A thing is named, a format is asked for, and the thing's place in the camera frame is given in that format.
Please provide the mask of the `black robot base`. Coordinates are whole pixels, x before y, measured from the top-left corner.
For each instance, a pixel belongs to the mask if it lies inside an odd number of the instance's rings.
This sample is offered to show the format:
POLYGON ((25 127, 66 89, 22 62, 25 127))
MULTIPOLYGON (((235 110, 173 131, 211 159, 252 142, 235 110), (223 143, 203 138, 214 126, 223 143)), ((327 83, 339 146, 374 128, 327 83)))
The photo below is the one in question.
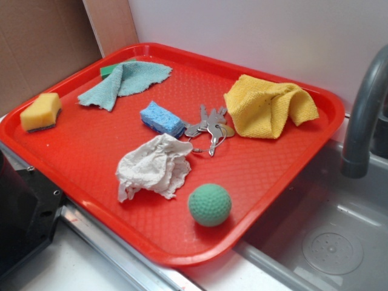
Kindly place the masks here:
POLYGON ((52 243, 63 200, 39 170, 16 170, 1 154, 1 279, 52 243))

